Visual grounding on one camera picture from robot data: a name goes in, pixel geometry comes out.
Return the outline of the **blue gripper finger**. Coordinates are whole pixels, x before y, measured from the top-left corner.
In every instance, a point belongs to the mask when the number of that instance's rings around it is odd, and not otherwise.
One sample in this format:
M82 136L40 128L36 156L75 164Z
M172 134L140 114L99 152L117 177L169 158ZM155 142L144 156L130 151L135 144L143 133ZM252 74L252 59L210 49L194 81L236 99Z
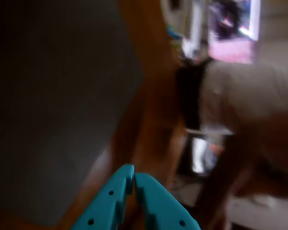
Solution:
M134 175L136 197L144 211L147 230L198 230L197 221L154 177Z
M124 220L126 197L132 194L134 166L125 164L98 191L72 230L116 230Z

